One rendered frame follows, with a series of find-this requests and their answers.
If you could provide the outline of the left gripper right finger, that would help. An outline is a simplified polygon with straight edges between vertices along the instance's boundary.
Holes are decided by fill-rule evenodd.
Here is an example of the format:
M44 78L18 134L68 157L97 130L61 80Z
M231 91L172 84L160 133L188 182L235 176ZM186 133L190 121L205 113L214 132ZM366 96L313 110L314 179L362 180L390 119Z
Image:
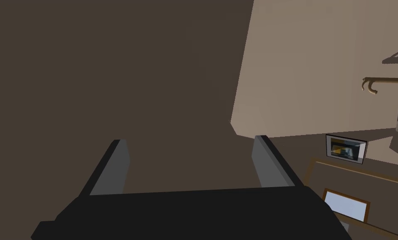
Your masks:
M304 186L298 175L265 135L256 135L252 161L262 188Z

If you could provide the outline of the brown framed window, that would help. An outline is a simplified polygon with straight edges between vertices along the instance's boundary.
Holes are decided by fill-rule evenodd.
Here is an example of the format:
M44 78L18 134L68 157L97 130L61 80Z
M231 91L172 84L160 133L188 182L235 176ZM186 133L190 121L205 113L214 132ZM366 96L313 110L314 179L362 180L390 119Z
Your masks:
M322 199L334 212L367 223L370 202L327 188Z

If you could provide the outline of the white framed wall picture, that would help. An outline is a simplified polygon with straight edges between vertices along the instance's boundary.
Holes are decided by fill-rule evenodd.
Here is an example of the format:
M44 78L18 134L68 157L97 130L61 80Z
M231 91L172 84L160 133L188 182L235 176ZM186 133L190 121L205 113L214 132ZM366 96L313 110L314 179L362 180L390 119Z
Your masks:
M363 164L368 141L326 134L325 143L328 157Z

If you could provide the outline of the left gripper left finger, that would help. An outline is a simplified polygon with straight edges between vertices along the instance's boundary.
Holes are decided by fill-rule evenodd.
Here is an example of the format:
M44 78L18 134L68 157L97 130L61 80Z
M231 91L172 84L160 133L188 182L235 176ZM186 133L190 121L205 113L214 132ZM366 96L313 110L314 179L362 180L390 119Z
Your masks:
M129 165L130 156L126 140L113 140L79 196L121 194Z

